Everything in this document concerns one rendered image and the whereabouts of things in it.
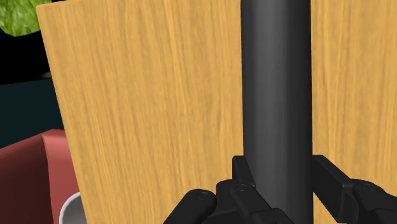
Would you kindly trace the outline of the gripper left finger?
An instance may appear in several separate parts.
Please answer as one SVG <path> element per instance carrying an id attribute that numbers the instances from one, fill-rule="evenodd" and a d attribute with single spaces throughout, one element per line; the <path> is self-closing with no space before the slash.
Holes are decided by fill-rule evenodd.
<path id="1" fill-rule="evenodd" d="M 187 192 L 164 224 L 294 224 L 279 208 L 272 208 L 255 189 L 246 158 L 234 156 L 232 178 L 216 184 L 216 192 Z"/>

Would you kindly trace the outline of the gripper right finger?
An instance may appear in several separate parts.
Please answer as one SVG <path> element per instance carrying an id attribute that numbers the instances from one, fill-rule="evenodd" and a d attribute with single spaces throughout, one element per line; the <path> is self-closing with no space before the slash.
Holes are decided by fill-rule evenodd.
<path id="1" fill-rule="evenodd" d="M 337 223 L 397 224 L 397 197 L 351 179 L 323 155 L 312 156 L 312 188 Z"/>

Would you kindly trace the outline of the dark grey cylinder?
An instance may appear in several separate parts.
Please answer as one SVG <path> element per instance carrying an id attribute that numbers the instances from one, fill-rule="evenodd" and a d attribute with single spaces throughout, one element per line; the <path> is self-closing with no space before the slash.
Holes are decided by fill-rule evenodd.
<path id="1" fill-rule="evenodd" d="M 257 191 L 313 224 L 310 0 L 241 0 L 244 156 Z"/>

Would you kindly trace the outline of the wooden table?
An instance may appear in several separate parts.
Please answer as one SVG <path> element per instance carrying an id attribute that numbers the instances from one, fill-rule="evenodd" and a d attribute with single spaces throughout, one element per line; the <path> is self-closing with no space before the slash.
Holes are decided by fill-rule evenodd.
<path id="1" fill-rule="evenodd" d="M 240 0 L 36 8 L 88 224 L 162 224 L 242 153 Z M 397 195 L 397 0 L 312 0 L 314 152 Z"/>

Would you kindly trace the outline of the white round cup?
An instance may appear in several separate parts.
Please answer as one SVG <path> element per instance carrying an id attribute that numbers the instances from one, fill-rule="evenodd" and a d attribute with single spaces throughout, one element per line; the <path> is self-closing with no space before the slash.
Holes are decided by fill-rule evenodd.
<path id="1" fill-rule="evenodd" d="M 62 205 L 59 224 L 87 224 L 80 192 L 71 195 Z"/>

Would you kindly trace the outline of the green leafy plant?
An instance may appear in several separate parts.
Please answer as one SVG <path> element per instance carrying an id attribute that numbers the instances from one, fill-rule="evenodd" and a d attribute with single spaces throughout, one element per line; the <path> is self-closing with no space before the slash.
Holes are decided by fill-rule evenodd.
<path id="1" fill-rule="evenodd" d="M 0 29 L 11 36 L 23 36 L 40 30 L 36 6 L 52 0 L 0 0 Z"/>

